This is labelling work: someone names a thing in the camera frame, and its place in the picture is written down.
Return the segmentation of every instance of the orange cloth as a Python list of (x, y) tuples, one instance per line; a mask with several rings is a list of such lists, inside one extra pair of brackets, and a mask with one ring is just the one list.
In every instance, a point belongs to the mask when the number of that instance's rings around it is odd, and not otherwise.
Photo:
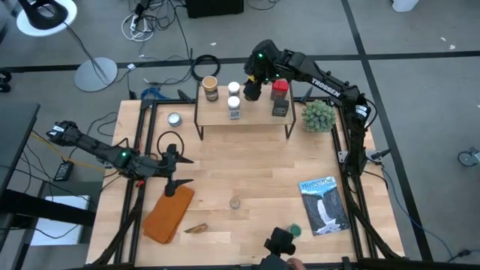
[(162, 195), (143, 221), (143, 235), (161, 244), (170, 243), (193, 196), (194, 191), (183, 185), (174, 196)]

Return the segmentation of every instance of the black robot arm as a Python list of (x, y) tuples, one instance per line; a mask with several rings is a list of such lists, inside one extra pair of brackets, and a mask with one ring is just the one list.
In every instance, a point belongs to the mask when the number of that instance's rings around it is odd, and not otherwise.
[(118, 170), (118, 173), (132, 180), (145, 180), (148, 177), (167, 178), (165, 186), (165, 196), (175, 195), (175, 189), (184, 183), (193, 181), (192, 179), (172, 180), (172, 174), (176, 171), (176, 164), (192, 164), (192, 160), (182, 157), (176, 150), (175, 144), (168, 145), (166, 151), (161, 154), (160, 160), (154, 160), (148, 155), (140, 155), (140, 152), (128, 146), (107, 145), (82, 133), (77, 124), (72, 121), (62, 121), (55, 123), (51, 131), (46, 135), (52, 143), (59, 146), (76, 146), (85, 152), (88, 152), (97, 159), (112, 164)]
[(310, 83), (329, 94), (331, 100), (343, 109), (350, 135), (350, 150), (343, 165), (351, 176), (362, 174), (368, 161), (364, 138), (371, 108), (356, 85), (342, 82), (330, 71), (321, 70), (315, 61), (301, 52), (280, 51), (271, 40), (264, 40), (253, 49), (244, 70), (250, 76), (244, 89), (245, 98), (250, 101), (258, 100), (262, 83), (279, 79)]

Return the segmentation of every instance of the power adapter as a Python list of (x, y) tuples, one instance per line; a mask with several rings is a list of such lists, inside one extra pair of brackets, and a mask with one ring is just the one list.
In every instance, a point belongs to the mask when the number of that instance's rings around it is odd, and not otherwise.
[(55, 182), (65, 182), (70, 178), (70, 174), (74, 170), (74, 163), (71, 161), (64, 161), (58, 167), (57, 173), (55, 177), (53, 177), (53, 181)]

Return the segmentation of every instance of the black desk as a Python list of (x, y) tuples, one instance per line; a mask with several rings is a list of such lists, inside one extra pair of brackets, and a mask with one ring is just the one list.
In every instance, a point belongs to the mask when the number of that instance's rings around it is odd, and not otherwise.
[[(95, 221), (93, 211), (7, 189), (39, 108), (37, 103), (15, 103), (0, 107), (0, 228), (32, 228), (37, 218), (92, 226)], [(0, 251), (7, 235), (8, 231), (0, 233)]]

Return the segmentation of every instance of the small potted plant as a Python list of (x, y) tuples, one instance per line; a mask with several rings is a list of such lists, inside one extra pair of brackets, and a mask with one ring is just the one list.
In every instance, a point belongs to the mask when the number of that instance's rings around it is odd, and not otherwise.
[(330, 132), (335, 125), (335, 111), (321, 100), (308, 103), (301, 116), (308, 132)]

